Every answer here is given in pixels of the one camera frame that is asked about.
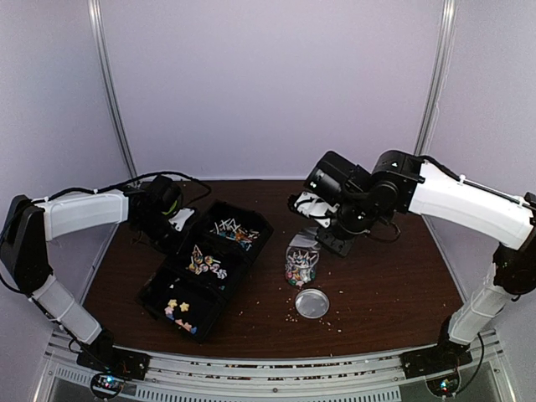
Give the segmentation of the metal scoop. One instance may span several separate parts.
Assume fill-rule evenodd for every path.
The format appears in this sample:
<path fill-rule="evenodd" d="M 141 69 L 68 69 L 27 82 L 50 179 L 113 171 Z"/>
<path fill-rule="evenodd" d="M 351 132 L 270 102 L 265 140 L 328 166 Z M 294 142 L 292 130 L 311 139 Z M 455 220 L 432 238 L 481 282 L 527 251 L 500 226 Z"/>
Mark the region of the metal scoop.
<path fill-rule="evenodd" d="M 317 240 L 318 227 L 300 229 L 291 239 L 289 246 L 304 250 L 320 250 L 322 246 Z"/>

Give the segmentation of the pile of swirl lollipops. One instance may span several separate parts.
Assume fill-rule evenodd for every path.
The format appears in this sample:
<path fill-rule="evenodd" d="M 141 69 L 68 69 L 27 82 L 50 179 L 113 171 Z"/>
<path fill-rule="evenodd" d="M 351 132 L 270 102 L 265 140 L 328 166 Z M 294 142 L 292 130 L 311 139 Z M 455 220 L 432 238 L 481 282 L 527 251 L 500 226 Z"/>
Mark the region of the pile of swirl lollipops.
<path fill-rule="evenodd" d="M 197 245 L 193 247 L 186 270 L 198 276 L 211 272 L 220 280 L 225 279 L 228 275 L 220 260 L 216 260 L 212 255 L 205 255 Z"/>

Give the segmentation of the clear plastic jar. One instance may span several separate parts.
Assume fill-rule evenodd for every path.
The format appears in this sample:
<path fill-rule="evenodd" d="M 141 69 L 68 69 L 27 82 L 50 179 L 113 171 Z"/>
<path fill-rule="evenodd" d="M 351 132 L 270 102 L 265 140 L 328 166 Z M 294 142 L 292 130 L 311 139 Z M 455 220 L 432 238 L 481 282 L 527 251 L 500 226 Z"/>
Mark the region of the clear plastic jar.
<path fill-rule="evenodd" d="M 317 246 L 289 246 L 286 250 L 285 279 L 294 287 L 302 288 L 317 277 L 320 249 Z"/>

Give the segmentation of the black three-compartment candy tray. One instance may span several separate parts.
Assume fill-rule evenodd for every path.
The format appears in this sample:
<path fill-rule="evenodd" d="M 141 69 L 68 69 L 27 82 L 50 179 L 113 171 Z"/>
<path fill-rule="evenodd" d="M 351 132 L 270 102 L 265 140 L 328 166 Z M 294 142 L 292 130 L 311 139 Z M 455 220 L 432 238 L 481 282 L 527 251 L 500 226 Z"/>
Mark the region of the black three-compartment candy tray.
<path fill-rule="evenodd" d="M 137 303 L 202 343 L 272 233 L 262 214 L 213 202 L 138 292 Z"/>

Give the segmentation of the pile of stick candies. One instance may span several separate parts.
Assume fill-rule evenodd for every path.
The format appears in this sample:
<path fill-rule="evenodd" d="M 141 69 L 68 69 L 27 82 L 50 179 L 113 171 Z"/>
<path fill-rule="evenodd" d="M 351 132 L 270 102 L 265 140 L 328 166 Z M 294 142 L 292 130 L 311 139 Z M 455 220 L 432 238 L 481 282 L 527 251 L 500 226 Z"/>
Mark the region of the pile of stick candies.
<path fill-rule="evenodd" d="M 215 222 L 210 233 L 234 241 L 245 250 L 249 250 L 260 237 L 259 231 L 243 227 L 234 218 Z"/>

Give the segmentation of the pile of star candies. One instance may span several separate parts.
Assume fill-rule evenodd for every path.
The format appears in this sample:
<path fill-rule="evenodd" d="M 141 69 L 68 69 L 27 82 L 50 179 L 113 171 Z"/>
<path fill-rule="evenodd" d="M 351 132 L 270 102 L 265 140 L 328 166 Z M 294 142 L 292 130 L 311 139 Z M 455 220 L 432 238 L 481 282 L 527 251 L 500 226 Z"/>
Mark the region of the pile of star candies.
<path fill-rule="evenodd" d="M 196 334 L 198 331 L 197 326 L 188 322 L 184 317 L 184 314 L 189 312 L 189 308 L 190 304 L 185 301 L 178 302 L 177 299 L 169 299 L 167 306 L 164 308 L 164 316 L 183 330 Z"/>

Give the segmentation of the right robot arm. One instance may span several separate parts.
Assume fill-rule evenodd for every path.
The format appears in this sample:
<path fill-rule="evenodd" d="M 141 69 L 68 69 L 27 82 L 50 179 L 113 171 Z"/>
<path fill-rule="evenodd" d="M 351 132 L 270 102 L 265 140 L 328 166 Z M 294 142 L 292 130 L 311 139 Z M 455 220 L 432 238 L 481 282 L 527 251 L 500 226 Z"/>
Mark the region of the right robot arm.
<path fill-rule="evenodd" d="M 372 171 L 328 151 L 305 187 L 328 206 L 320 216 L 327 232 L 342 242 L 396 213 L 442 219 L 497 241 L 485 280 L 448 319 L 446 335 L 430 350 L 435 369 L 448 369 L 510 296 L 535 288 L 532 193 L 502 193 L 453 173 L 433 157 L 398 150 L 382 153 Z"/>

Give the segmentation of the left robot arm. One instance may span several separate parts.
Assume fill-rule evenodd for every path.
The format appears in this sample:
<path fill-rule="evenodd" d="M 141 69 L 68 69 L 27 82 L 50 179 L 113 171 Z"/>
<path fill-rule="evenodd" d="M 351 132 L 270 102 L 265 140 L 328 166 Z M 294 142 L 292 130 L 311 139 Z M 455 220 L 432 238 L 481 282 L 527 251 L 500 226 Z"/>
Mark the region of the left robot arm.
<path fill-rule="evenodd" d="M 12 285 L 52 322 L 61 326 L 103 372 L 120 365 L 112 334 L 80 303 L 75 279 L 90 268 L 67 271 L 70 262 L 88 262 L 109 243 L 111 232 L 129 224 L 162 253 L 176 251 L 197 209 L 184 201 L 170 173 L 153 173 L 140 184 L 67 188 L 54 195 L 12 198 L 1 229 L 1 262 Z"/>

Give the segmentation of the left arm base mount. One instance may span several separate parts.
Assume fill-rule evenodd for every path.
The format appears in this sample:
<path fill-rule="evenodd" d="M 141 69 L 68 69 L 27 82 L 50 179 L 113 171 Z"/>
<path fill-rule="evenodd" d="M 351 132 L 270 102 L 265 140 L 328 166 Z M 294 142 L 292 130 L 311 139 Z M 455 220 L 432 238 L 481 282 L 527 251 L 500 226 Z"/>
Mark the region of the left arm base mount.
<path fill-rule="evenodd" d="M 95 371 L 131 380 L 144 380 L 150 363 L 146 353 L 135 352 L 115 345 L 114 335 L 104 328 L 89 344 L 80 342 L 76 363 Z"/>

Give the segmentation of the front aluminium rail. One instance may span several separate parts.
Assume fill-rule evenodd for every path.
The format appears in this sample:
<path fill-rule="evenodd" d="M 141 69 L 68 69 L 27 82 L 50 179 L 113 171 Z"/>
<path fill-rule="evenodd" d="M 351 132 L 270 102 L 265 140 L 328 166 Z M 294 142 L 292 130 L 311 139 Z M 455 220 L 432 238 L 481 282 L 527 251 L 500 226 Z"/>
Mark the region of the front aluminium rail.
<path fill-rule="evenodd" d="M 297 359 L 231 359 L 145 352 L 144 380 L 132 380 L 111 401 L 519 401 L 504 368 L 494 331 L 470 348 L 473 361 L 459 368 L 455 398 L 432 394 L 433 379 L 448 371 L 410 379 L 399 360 L 403 348 L 382 353 Z M 90 391 L 93 370 L 76 364 L 69 339 L 53 332 L 45 350 L 38 389 L 31 401 L 99 401 Z"/>

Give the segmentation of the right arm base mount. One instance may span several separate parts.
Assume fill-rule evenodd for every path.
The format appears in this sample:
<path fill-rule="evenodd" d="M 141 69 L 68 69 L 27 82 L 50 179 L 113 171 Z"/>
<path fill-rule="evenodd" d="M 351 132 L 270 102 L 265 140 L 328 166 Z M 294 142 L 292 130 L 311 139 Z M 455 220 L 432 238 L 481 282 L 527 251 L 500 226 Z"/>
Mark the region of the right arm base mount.
<path fill-rule="evenodd" d="M 472 362 L 469 346 L 452 342 L 446 332 L 435 346 L 405 352 L 399 358 L 407 379 L 456 370 Z"/>

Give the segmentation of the left aluminium frame post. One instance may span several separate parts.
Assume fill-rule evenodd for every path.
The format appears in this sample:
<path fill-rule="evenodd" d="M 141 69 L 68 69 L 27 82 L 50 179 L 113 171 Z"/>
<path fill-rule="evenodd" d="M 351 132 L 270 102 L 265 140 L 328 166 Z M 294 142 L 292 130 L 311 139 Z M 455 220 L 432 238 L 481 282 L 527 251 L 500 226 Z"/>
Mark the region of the left aluminium frame post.
<path fill-rule="evenodd" d="M 101 1 L 89 0 L 88 11 L 90 18 L 90 26 L 95 40 L 97 56 L 100 63 L 100 72 L 105 87 L 106 102 L 108 111 L 111 117 L 111 123 L 118 142 L 122 161 L 126 166 L 126 170 L 130 178 L 137 176 L 137 168 L 135 166 L 134 157 L 131 151 L 129 141 L 126 136 L 124 123 L 121 116 L 121 110 L 116 94 L 116 88 L 111 71 L 110 57 L 106 45 L 106 33 L 102 17 Z"/>

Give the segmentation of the aluminium frame post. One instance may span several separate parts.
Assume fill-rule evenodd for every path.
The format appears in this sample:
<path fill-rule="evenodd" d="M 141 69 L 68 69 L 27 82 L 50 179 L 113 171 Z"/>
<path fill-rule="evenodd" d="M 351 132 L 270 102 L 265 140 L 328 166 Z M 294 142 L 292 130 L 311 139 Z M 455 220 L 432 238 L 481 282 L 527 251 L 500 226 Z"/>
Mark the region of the aluminium frame post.
<path fill-rule="evenodd" d="M 458 1 L 456 0 L 445 0 L 442 2 L 441 23 L 436 43 L 435 58 L 419 130 L 413 151 L 411 152 L 413 155 L 426 154 L 430 150 L 433 132 L 439 116 L 441 93 L 448 76 L 455 37 L 457 9 Z"/>
<path fill-rule="evenodd" d="M 88 11 L 90 18 L 90 26 L 95 40 L 97 56 L 100 63 L 100 72 L 105 87 L 106 102 L 108 111 L 111 117 L 111 123 L 118 142 L 122 161 L 126 166 L 126 170 L 130 178 L 137 176 L 137 168 L 135 166 L 134 157 L 131 151 L 129 141 L 126 136 L 124 123 L 121 116 L 121 110 L 116 94 L 116 88 L 111 71 L 110 57 L 106 45 L 106 33 L 102 17 L 101 1 L 89 0 Z"/>

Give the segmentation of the right aluminium frame post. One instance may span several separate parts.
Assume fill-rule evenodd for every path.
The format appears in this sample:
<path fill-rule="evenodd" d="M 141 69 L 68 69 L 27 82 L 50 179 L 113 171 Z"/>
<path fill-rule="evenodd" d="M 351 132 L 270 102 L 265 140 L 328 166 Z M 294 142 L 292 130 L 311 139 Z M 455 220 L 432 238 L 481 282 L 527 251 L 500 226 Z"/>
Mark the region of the right aluminium frame post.
<path fill-rule="evenodd" d="M 455 37 L 457 9 L 458 1 L 456 0 L 445 0 L 442 2 L 441 23 L 436 43 L 435 58 L 419 130 L 413 151 L 411 152 L 413 155 L 426 154 L 430 150 L 433 132 L 439 116 L 441 93 L 448 76 Z"/>

